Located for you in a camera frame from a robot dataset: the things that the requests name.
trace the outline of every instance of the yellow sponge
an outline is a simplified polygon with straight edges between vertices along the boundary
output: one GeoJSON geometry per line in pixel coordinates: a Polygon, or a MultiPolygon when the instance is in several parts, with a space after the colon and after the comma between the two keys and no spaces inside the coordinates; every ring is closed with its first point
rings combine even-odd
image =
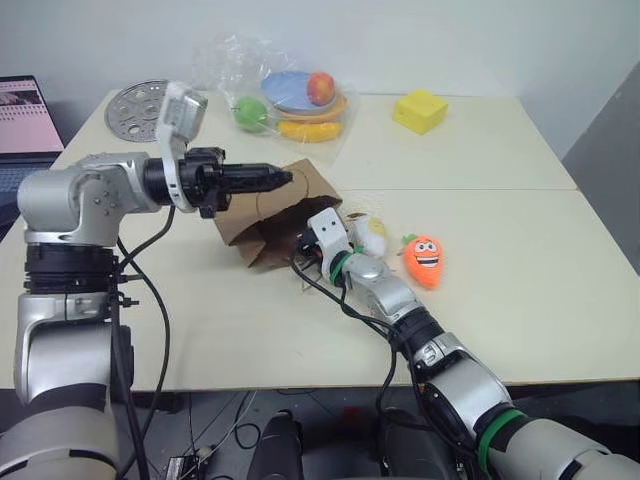
{"type": "Polygon", "coordinates": [[[414,132],[423,134],[444,119],[448,106],[440,97],[424,90],[414,90],[396,102],[393,119],[414,132]]]}

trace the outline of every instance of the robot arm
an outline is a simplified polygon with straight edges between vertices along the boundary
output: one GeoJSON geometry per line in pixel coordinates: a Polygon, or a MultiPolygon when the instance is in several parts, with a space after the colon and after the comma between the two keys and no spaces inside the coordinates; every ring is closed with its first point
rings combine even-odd
{"type": "MultiPolygon", "coordinates": [[[[205,108],[197,92],[169,84],[157,126],[163,158],[89,155],[64,170],[35,173],[20,186],[27,291],[18,302],[14,382],[28,417],[0,439],[2,478],[116,475],[109,319],[121,272],[111,247],[124,215],[175,205],[213,218],[229,207],[232,194],[270,191],[291,180],[267,164],[224,165],[219,148],[187,151],[205,108]]],[[[118,332],[130,385],[130,333],[127,327],[118,332]]]]}
{"type": "Polygon", "coordinates": [[[495,374],[440,327],[403,280],[384,262],[354,252],[335,210],[320,212],[308,226],[301,249],[319,247],[323,277],[346,285],[389,326],[424,386],[427,420],[475,452],[486,473],[532,480],[640,478],[640,465],[632,460],[556,422],[517,410],[495,374]]]}

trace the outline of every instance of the orange carrot toy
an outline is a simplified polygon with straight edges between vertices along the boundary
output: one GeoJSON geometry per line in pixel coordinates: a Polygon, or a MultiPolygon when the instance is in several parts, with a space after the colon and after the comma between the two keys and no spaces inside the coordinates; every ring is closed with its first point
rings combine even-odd
{"type": "Polygon", "coordinates": [[[404,264],[416,281],[433,290],[440,283],[442,272],[442,247],[431,237],[409,235],[404,238],[404,264]]]}

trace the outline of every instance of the laptop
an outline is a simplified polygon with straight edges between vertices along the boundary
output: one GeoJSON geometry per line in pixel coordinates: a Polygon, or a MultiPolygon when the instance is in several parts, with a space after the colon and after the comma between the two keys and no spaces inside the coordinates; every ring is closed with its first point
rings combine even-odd
{"type": "Polygon", "coordinates": [[[20,182],[64,149],[36,79],[0,77],[0,205],[15,204],[20,182]]]}

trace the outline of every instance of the plastic bag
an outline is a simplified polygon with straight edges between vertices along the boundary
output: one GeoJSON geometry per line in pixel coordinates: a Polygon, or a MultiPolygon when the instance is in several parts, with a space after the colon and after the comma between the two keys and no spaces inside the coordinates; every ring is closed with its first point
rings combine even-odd
{"type": "Polygon", "coordinates": [[[238,128],[323,161],[338,155],[358,104],[355,89],[329,73],[237,35],[197,51],[194,81],[224,96],[238,128]]]}

